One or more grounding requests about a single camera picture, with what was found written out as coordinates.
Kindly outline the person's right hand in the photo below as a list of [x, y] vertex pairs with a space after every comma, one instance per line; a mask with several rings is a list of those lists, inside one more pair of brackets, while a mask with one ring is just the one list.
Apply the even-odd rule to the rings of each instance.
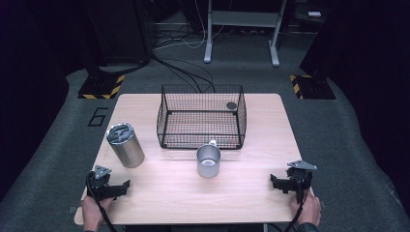
[[319, 226], [321, 219], [321, 204], [319, 198], [311, 193], [310, 189], [305, 191], [306, 199], [302, 211], [297, 218], [297, 224]]

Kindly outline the black wire basket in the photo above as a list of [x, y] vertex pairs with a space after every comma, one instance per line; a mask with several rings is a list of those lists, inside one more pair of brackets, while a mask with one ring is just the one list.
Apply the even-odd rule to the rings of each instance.
[[[228, 102], [237, 108], [230, 110]], [[235, 84], [169, 84], [161, 87], [157, 136], [164, 149], [197, 149], [217, 141], [225, 150], [245, 143], [247, 106], [243, 87]]]

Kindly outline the black cabinet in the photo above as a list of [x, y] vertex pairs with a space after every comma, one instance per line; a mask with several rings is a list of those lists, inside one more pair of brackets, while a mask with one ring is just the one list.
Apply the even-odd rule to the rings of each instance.
[[150, 29], [144, 0], [84, 0], [107, 64], [146, 64]]

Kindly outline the silver metal mug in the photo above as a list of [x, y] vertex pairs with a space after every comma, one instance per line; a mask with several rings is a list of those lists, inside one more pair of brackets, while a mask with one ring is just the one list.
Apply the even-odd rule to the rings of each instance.
[[216, 140], [200, 146], [196, 151], [197, 172], [201, 177], [213, 178], [220, 171], [221, 152]]

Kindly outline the black striped stand base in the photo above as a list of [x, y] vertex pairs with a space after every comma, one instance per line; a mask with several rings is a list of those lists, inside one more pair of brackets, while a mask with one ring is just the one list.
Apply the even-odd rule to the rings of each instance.
[[99, 78], [88, 77], [78, 91], [79, 99], [114, 99], [124, 81], [123, 75], [106, 75]]
[[334, 100], [336, 98], [326, 80], [316, 80], [309, 75], [290, 75], [296, 97], [300, 100]]

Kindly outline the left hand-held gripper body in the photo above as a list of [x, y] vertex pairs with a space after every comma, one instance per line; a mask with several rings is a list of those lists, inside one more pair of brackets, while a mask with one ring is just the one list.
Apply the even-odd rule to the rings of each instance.
[[87, 195], [98, 201], [107, 198], [109, 189], [109, 178], [111, 169], [96, 165], [95, 168], [86, 176]]

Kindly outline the person's left hand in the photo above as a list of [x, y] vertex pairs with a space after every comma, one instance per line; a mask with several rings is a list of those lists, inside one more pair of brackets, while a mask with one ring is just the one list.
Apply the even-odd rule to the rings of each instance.
[[103, 224], [103, 215], [96, 201], [90, 196], [85, 196], [81, 202], [81, 207], [84, 222], [83, 227], [100, 228]]

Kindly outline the dark curtain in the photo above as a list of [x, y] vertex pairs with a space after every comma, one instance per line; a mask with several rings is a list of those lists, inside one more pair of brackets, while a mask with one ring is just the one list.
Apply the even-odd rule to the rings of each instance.
[[23, 0], [0, 0], [0, 201], [37, 151], [69, 86]]
[[350, 101], [410, 217], [410, 0], [337, 0], [300, 68]]

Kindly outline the steel tumbler with lid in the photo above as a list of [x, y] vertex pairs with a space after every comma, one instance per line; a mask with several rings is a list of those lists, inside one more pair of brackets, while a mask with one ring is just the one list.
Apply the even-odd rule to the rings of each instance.
[[145, 158], [132, 125], [119, 123], [106, 131], [106, 140], [120, 162], [127, 168], [139, 166]]

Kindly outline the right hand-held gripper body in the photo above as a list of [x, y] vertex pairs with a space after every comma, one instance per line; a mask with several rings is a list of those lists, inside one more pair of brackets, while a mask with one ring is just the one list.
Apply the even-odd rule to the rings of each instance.
[[286, 173], [290, 182], [289, 189], [296, 192], [309, 189], [311, 186], [312, 172], [317, 169], [317, 166], [304, 160], [289, 162], [288, 166], [289, 168], [286, 170]]

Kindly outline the white metal table frame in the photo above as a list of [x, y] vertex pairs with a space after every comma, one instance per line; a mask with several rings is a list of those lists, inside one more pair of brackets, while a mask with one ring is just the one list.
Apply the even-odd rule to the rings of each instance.
[[209, 64], [212, 60], [213, 27], [215, 25], [264, 27], [274, 30], [273, 37], [268, 41], [268, 45], [271, 54], [271, 63], [277, 68], [279, 66], [277, 40], [287, 0], [279, 0], [279, 2], [280, 8], [277, 13], [258, 13], [216, 11], [213, 9], [213, 0], [208, 0], [207, 40], [203, 59], [204, 63]]

